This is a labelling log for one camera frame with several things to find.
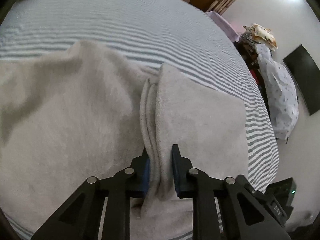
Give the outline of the black wall panel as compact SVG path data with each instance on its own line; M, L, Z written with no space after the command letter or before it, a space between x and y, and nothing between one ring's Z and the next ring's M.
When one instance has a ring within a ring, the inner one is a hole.
M283 62L289 69L303 96L309 115L319 111L319 68L301 44Z

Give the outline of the light grey fleece pants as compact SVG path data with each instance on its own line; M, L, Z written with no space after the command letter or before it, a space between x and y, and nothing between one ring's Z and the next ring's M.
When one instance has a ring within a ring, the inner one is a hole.
M86 178L146 151L149 190L131 203L131 238L177 237L191 230L192 202L176 196L172 146L211 177L247 174L245 121L239 98L90 41L2 61L1 208L35 232Z

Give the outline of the grey striped bed sheet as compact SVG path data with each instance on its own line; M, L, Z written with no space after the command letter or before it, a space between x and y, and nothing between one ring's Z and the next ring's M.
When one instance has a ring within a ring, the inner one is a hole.
M205 13L181 0L26 0L1 25L1 62L65 51L79 41L106 46L153 70L168 64L198 84L242 100L245 176L260 191L275 179L279 153L259 89L235 46ZM22 239L36 232L5 216Z

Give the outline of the lilac cloth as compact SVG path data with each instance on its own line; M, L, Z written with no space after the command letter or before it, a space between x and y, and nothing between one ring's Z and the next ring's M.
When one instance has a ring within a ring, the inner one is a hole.
M226 34L234 43L240 41L240 35L221 15L215 11L206 12L206 15Z

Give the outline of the pile of clothes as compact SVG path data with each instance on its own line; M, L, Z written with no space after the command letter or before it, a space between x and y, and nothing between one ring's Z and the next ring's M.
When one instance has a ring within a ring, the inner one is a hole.
M244 29L239 41L249 45L257 55L274 135L277 139L287 140L299 117L294 81L287 68L272 57L278 46L271 30L256 23L244 26Z

